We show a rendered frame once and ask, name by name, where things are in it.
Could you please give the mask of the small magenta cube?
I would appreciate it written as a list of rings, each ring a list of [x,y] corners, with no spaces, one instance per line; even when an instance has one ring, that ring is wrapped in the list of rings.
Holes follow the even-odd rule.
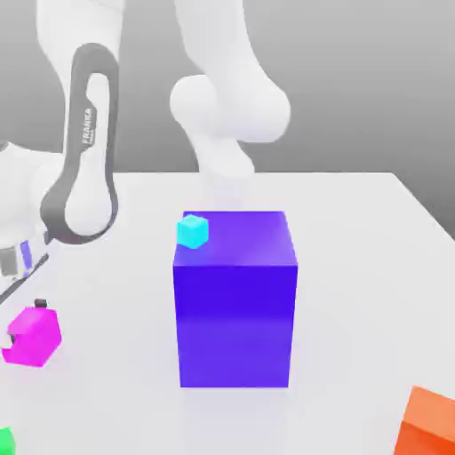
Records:
[[[7,327],[12,345],[2,349],[7,363],[43,367],[62,336],[57,313],[47,307],[25,307]]]

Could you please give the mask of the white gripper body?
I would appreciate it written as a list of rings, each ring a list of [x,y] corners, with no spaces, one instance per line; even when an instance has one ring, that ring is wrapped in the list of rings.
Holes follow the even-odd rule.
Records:
[[[10,322],[24,307],[33,306],[35,299],[46,299],[49,307],[60,308],[59,279],[60,249],[53,248],[49,259],[0,302],[0,322]]]

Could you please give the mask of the small cyan cube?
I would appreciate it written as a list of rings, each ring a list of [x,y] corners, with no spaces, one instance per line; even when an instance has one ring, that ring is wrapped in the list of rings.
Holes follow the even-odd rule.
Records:
[[[209,239],[209,221],[194,214],[185,215],[177,223],[177,244],[198,249]]]

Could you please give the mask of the large orange box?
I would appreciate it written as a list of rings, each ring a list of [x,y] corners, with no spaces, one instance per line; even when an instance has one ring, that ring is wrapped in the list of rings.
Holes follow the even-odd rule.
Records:
[[[393,455],[455,455],[455,400],[414,386]]]

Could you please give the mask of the large purple box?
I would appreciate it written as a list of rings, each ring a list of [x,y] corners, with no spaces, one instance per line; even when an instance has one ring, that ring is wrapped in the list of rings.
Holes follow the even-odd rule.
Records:
[[[172,264],[182,387],[287,387],[299,264],[283,212],[202,212]]]

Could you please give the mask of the small green cube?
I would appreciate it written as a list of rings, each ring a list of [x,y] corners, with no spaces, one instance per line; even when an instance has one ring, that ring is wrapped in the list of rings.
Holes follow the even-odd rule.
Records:
[[[0,455],[16,455],[16,443],[9,427],[0,428]]]

